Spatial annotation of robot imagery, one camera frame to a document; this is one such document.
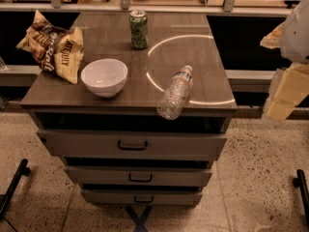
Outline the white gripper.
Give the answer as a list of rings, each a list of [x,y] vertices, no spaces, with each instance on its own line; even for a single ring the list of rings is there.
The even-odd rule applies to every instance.
[[[284,23],[262,38],[260,46],[280,47],[284,58],[298,62],[285,70],[277,69],[270,82],[266,117],[282,122],[309,95],[309,0],[301,0]]]

